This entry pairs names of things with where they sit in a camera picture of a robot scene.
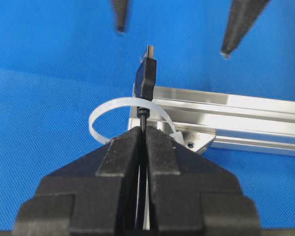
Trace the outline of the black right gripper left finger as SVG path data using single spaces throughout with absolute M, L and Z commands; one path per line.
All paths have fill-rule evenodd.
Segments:
M 15 236 L 120 236 L 134 227 L 141 129 L 46 175 L 24 202 Z

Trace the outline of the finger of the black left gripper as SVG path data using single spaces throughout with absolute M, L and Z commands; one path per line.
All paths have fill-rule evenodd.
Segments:
M 270 0 L 233 0 L 231 2 L 221 55 L 228 58 L 269 4 Z
M 111 0 L 115 13 L 115 27 L 117 32 L 124 33 L 128 13 L 129 0 Z

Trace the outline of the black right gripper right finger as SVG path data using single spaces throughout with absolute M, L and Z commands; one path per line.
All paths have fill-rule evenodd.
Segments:
M 258 236 L 259 216 L 237 177 L 146 129 L 150 225 L 158 236 Z

